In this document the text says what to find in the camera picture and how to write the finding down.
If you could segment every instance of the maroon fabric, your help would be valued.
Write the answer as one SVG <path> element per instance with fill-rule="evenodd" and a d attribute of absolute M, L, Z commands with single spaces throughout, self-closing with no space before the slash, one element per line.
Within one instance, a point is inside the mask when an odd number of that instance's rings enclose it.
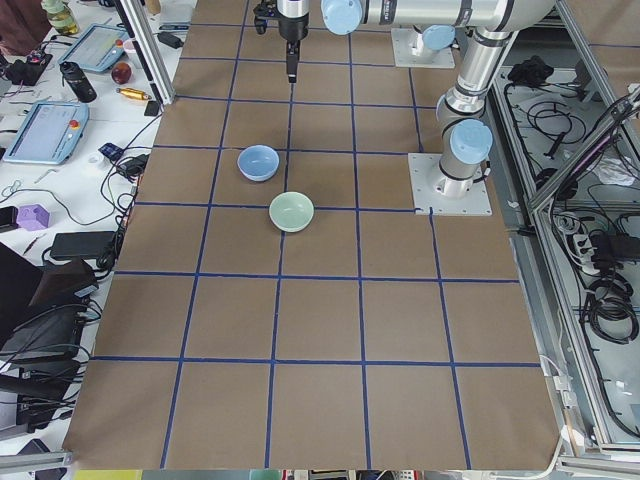
<path fill-rule="evenodd" d="M 0 0 L 0 51 L 27 55 L 51 29 L 40 0 Z"/>

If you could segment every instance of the light blue joint cap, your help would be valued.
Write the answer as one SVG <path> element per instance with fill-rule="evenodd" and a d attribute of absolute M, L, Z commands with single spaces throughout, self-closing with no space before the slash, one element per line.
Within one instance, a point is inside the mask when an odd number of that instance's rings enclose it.
<path fill-rule="evenodd" d="M 493 134 L 480 120 L 463 120 L 453 127 L 449 143 L 458 160 L 467 165 L 476 165 L 489 155 Z"/>
<path fill-rule="evenodd" d="M 422 40 L 430 50 L 450 47 L 456 39 L 456 29 L 451 25 L 432 25 L 422 33 Z"/>
<path fill-rule="evenodd" d="M 348 35 L 362 21 L 360 0 L 322 0 L 322 18 L 330 32 Z"/>

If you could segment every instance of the red ball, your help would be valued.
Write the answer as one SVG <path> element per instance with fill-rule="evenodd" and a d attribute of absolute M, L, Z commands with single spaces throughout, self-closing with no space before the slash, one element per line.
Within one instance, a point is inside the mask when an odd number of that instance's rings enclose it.
<path fill-rule="evenodd" d="M 111 70 L 111 78 L 118 85 L 124 85 L 131 78 L 131 67 L 125 62 L 116 63 Z"/>

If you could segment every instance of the blue bowl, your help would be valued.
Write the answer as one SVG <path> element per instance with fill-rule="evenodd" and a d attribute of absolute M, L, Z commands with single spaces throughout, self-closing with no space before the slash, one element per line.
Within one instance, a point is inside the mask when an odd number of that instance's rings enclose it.
<path fill-rule="evenodd" d="M 254 182 L 269 180 L 278 171 L 279 164 L 278 152 L 266 145 L 245 148 L 238 157 L 238 168 Z"/>

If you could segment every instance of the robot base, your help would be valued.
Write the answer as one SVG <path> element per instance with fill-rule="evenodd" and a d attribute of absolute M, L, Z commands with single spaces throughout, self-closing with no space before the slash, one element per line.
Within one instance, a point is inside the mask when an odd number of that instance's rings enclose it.
<path fill-rule="evenodd" d="M 448 198 L 434 190 L 427 182 L 428 173 L 440 161 L 440 154 L 410 153 L 409 173 L 413 191 L 413 205 L 417 215 L 490 216 L 492 214 L 484 182 L 474 183 L 463 198 Z"/>
<path fill-rule="evenodd" d="M 451 48 L 445 48 L 439 52 L 424 47 L 420 55 L 414 55 L 411 51 L 411 40 L 415 31 L 411 28 L 392 28 L 391 39 L 393 43 L 393 56 L 396 67 L 413 68 L 455 68 Z"/>

